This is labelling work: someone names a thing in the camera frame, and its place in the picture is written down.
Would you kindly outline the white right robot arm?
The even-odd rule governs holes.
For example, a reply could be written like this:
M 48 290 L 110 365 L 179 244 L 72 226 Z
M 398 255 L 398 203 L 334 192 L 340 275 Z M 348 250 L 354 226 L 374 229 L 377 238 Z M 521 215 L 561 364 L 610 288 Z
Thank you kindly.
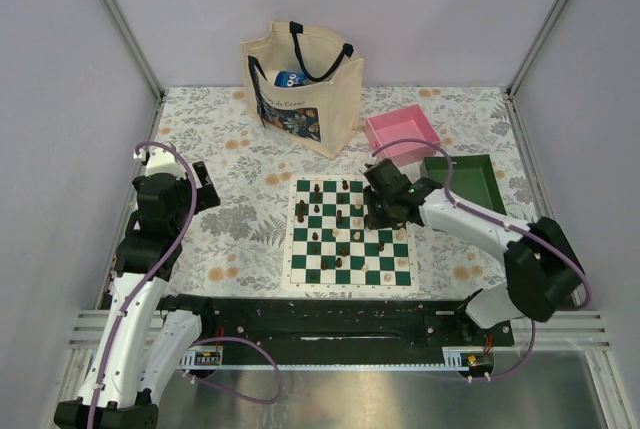
M 491 255 L 506 281 L 481 289 L 462 303 L 455 332 L 475 345 L 507 320 L 546 322 L 579 286 L 584 272 L 559 224 L 535 223 L 489 211 L 455 195 L 448 186 L 422 177 L 412 182 L 389 159 L 364 172 L 365 227 L 429 227 L 455 236 Z

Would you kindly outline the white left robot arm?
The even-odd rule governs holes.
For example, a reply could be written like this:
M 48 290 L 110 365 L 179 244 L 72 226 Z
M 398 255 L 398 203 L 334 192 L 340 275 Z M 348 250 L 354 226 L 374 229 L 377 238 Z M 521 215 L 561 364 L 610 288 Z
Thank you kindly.
M 219 206 L 206 166 L 188 164 L 171 144 L 134 149 L 143 167 L 132 185 L 137 205 L 116 249 L 111 305 L 95 358 L 78 395 L 58 403 L 58 428 L 154 428 L 164 388 L 191 343 L 216 335 L 203 298 L 169 310 L 169 328 L 146 343 L 153 316 L 193 217 Z

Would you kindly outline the green white chess board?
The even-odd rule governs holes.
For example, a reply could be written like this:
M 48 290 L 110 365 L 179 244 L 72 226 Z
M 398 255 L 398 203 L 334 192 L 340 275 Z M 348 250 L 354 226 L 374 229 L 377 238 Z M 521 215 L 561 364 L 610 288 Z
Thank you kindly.
M 342 180 L 349 190 L 342 189 Z M 304 293 L 359 293 L 401 297 L 419 291 L 414 235 L 405 224 L 367 229 L 362 176 L 302 175 L 290 183 L 282 284 Z M 297 204 L 307 204 L 303 223 Z M 361 271 L 367 264 L 370 270 Z M 306 281 L 309 271 L 317 274 Z M 391 273 L 391 282 L 384 274 Z

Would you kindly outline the floral table cloth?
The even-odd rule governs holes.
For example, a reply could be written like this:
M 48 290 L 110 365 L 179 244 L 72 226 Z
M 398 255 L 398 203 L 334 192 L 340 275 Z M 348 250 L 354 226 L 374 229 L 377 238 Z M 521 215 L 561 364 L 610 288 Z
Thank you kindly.
M 367 88 L 361 114 L 370 117 L 415 104 L 448 154 L 490 157 L 509 215 L 538 218 L 499 88 Z M 172 294 L 287 297 L 282 265 L 291 179 L 358 174 L 370 155 L 362 132 L 328 159 L 262 127 L 246 113 L 244 94 L 237 88 L 172 88 L 154 136 L 173 144 L 186 160 L 204 162 L 221 199 L 218 208 L 194 218 L 171 275 Z

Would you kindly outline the pink plastic box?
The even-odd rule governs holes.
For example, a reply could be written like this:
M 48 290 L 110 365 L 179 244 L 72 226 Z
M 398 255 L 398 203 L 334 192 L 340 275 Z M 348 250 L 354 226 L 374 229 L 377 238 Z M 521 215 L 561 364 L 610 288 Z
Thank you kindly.
M 368 117 L 364 134 L 373 151 L 394 142 L 393 146 L 378 152 L 376 157 L 391 159 L 398 167 L 435 155 L 436 147 L 441 143 L 418 104 Z

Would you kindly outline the green plastic box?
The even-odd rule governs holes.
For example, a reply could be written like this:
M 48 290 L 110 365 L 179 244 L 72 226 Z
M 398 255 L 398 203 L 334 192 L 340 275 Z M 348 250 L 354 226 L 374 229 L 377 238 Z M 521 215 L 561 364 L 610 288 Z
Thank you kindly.
M 451 191 L 474 204 L 505 215 L 492 161 L 488 154 L 452 157 Z M 425 157 L 420 167 L 422 177 L 444 184 L 448 164 L 443 156 Z

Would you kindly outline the beige canvas tote bag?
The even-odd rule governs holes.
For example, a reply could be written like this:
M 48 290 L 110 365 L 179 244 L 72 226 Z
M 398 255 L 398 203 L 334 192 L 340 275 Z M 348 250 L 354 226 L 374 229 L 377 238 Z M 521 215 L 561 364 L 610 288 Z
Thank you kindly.
M 266 36 L 243 42 L 246 112 L 269 129 L 334 158 L 355 134 L 364 59 L 337 33 L 294 21 L 273 21 Z M 309 82 L 276 87 L 277 72 L 304 73 Z

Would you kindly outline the blue white bottle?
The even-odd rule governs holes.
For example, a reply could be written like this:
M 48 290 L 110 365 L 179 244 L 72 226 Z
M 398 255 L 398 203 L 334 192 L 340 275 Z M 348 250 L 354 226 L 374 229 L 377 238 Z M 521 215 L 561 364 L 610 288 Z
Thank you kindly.
M 293 88 L 304 86 L 309 82 L 304 73 L 294 71 L 279 71 L 276 73 L 273 84 L 280 88 Z

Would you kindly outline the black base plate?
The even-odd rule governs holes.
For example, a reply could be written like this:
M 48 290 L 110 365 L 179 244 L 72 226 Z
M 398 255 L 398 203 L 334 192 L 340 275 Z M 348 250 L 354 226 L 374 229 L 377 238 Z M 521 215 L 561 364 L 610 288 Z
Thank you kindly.
M 509 348 L 511 326 L 476 326 L 459 301 L 239 299 L 167 296 L 162 314 L 191 311 L 204 338 L 224 337 L 223 363 L 263 365 L 262 347 L 279 366 L 427 365 L 446 347 Z

